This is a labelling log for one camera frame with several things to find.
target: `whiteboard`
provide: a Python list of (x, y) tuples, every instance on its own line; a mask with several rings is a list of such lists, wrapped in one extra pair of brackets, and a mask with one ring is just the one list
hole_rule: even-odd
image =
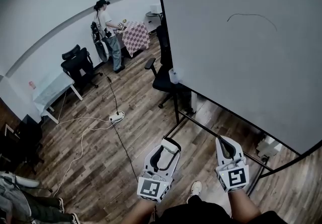
[(322, 0), (163, 3), (182, 84), (298, 153), (321, 140)]

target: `black marker scribble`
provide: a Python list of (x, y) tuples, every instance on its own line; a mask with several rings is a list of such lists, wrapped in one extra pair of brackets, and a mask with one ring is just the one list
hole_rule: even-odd
[(229, 21), (230, 18), (232, 18), (233, 16), (236, 16), (236, 15), (240, 15), (240, 16), (259, 16), (259, 17), (265, 18), (268, 22), (270, 22), (274, 26), (274, 28), (275, 28), (275, 30), (277, 32), (276, 25), (274, 25), (268, 18), (266, 18), (266, 17), (264, 17), (262, 15), (257, 15), (257, 14), (233, 14), (228, 18), (227, 22)]

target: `wooden floor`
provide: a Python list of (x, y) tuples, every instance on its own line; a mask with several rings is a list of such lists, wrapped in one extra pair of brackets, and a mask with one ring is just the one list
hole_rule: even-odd
[[(173, 101), (168, 101), (163, 109), (157, 106), (165, 94), (152, 88), (153, 73), (144, 69), (150, 57), (156, 57), (158, 69), (160, 52), (155, 37), (151, 39), (149, 50), (125, 60), (126, 69), (119, 74), (113, 73), (111, 63), (102, 67), (112, 79), (119, 110), (125, 112), (125, 118), (116, 124), (116, 128), (137, 175), (142, 171), (144, 157), (175, 124)], [(66, 97), (68, 103), (63, 106), (61, 122), (78, 117), (108, 120), (115, 112), (114, 98), (106, 79), (98, 76), (94, 82), (99, 88), (89, 87), (82, 102), (73, 93)], [(56, 117), (61, 103), (54, 107)], [(213, 131), (235, 139), (244, 151), (256, 156), (255, 147), (261, 136), (242, 120), (202, 98), (198, 98), (194, 118)], [(40, 180), (43, 186), (55, 191), (70, 162), (82, 153), (83, 131), (88, 127), (109, 126), (109, 123), (92, 119), (61, 125), (46, 121), (42, 126), (44, 147), (41, 152), (45, 163), (36, 167), (36, 176), (25, 167), (21, 168), (21, 173)], [(167, 207), (185, 203), (195, 180), (202, 181), (203, 200), (215, 202), (230, 213), (227, 195), (215, 177), (215, 138), (191, 121), (185, 121), (172, 138), (181, 145), (182, 154), (173, 187), (158, 206), (159, 213)], [(57, 195), (64, 198), (66, 211), (77, 212), (81, 221), (119, 223), (138, 199), (137, 183), (117, 134), (113, 128), (88, 131), (83, 147), (84, 156), (72, 164)], [(294, 157), (294, 153), (283, 149), (269, 163), (275, 168)], [(322, 150), (319, 149), (293, 167), (260, 180), (251, 198), (262, 211), (274, 210), (288, 223), (317, 223), (322, 204), (321, 161)], [(248, 164), (251, 179), (254, 179), (259, 167), (250, 160)]]

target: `table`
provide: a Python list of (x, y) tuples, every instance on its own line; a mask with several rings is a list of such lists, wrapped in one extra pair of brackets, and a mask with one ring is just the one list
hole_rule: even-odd
[(149, 48), (150, 37), (144, 22), (126, 22), (124, 26), (126, 29), (117, 31), (117, 34), (122, 34), (122, 41), (131, 57), (139, 49)]
[(160, 21), (162, 22), (162, 18), (163, 18), (163, 13), (159, 13), (159, 14), (154, 14), (151, 11), (147, 12), (145, 14), (146, 17), (160, 17)]
[(51, 115), (47, 109), (54, 111), (50, 106), (68, 88), (72, 88), (77, 97), (82, 101), (83, 98), (74, 87), (74, 80), (70, 78), (61, 68), (53, 70), (39, 84), (33, 93), (33, 101), (41, 116), (50, 117), (56, 124), (58, 120)]

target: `gray jacket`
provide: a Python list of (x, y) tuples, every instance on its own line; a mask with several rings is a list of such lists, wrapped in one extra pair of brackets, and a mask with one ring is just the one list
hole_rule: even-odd
[(31, 216), (31, 210), (23, 192), (3, 178), (0, 178), (0, 209), (20, 220)]

